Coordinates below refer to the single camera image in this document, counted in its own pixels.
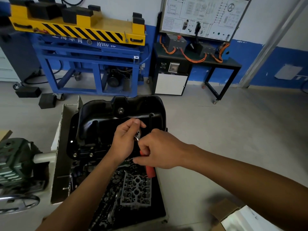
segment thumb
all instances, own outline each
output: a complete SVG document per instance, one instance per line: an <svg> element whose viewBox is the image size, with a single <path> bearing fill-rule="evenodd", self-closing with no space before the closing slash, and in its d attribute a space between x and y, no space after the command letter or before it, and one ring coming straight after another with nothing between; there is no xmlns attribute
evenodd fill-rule
<svg viewBox="0 0 308 231"><path fill-rule="evenodd" d="M140 122L139 119L134 120L133 124L131 125L131 127L127 131L126 135L133 138L140 128L140 123L141 122Z"/></svg>
<svg viewBox="0 0 308 231"><path fill-rule="evenodd" d="M138 156L133 159L133 162L139 165L149 165L150 160L149 156Z"/></svg>

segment white wall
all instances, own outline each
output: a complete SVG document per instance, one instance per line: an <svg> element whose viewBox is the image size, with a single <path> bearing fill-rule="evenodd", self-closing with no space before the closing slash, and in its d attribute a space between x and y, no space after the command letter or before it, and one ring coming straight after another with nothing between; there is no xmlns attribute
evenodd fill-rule
<svg viewBox="0 0 308 231"><path fill-rule="evenodd" d="M66 1L75 4L80 0ZM84 0L81 6L99 5L106 17L129 21L133 20L133 12L138 12L142 14L145 24L156 26L160 3L161 0Z"/></svg>
<svg viewBox="0 0 308 231"><path fill-rule="evenodd" d="M265 44L297 0L252 0L234 39Z"/></svg>
<svg viewBox="0 0 308 231"><path fill-rule="evenodd" d="M303 10L303 12L298 16L296 21L287 31L285 36L281 39L278 46L289 48L289 49L298 49L303 51L308 51L308 6Z"/></svg>

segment bolt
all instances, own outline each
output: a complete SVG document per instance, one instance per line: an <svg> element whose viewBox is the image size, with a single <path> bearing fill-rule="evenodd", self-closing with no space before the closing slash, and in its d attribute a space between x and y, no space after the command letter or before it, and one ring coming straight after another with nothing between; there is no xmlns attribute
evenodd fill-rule
<svg viewBox="0 0 308 231"><path fill-rule="evenodd" d="M120 114L124 113L124 109L123 108L119 108L118 109L118 113L120 113Z"/></svg>

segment board frame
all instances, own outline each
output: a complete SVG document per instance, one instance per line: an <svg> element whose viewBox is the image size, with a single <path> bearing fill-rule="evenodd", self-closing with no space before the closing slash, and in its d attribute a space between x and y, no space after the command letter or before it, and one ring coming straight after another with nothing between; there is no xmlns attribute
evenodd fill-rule
<svg viewBox="0 0 308 231"><path fill-rule="evenodd" d="M246 8L245 8L245 10L244 10L244 12L243 12L243 14L242 14L242 16L241 16L241 18L240 18L238 24L237 24L237 26L236 26L236 28L235 28L235 30L234 30L232 36L230 37L229 41L217 40L217 39L212 39L212 38L208 38L208 37L201 37L201 36L198 36L198 39L205 39L205 40L216 41L216 42L231 42L231 40L233 39L233 37L234 37L236 31L238 30L238 27L239 27L240 23L242 22L242 19L243 19L244 15L246 14L246 11L247 11L247 9L248 9L248 7L249 7L251 1L252 1L252 0L249 0L249 1L248 1L248 4L247 4L247 6L246 6ZM162 27L163 27L163 19L164 19L164 14L165 14L166 2L167 2L167 0L162 0L162 1L161 1L161 7L160 7L160 9L161 9L161 11L162 11L162 15L161 15L161 20L160 20L159 32L160 32L160 33L168 33L168 34L180 35L180 36L187 36L187 37L195 37L195 36L193 36L193 35L188 35L188 34L183 34L183 33L177 33L177 32L170 32L170 31L164 31L164 30L162 30Z"/></svg>

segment black table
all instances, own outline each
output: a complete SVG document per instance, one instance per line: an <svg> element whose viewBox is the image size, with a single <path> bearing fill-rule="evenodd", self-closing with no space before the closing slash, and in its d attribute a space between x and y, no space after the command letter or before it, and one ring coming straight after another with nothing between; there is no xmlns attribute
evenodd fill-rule
<svg viewBox="0 0 308 231"><path fill-rule="evenodd" d="M196 54L196 53L194 53L190 50L185 50L184 53L187 57L189 57L192 60L202 59L198 56L198 54ZM242 68L242 65L239 64L238 62L236 62L232 58L229 58L228 60L224 60L222 63L218 63L214 60L214 58L211 57L211 55L208 55L204 62L192 63L192 62L188 61L182 54L167 54L165 52L165 50L163 49L163 47L160 45L160 43L154 43L152 57L153 56L155 56L157 58L157 61L162 61L164 59L169 60L169 61L172 60L172 61L175 61L175 62L185 61L186 63L190 64L191 67L192 67L193 64L211 67L210 72L208 73L208 75L207 75L207 77L204 81L204 85L207 86L210 89L210 91L214 94L214 96L216 97L216 101L214 101L214 104L216 104L217 101L221 100L221 98L224 96L225 92L227 91L227 89L231 85L233 79L236 77L237 73ZM231 76L229 77L228 81L226 82L226 84L225 84L225 86L222 89L220 94L218 94L215 91L215 89L209 84L209 80L210 80L210 78L211 78L211 76L212 76L212 74L213 74L213 72L216 68L233 70Z"/></svg>

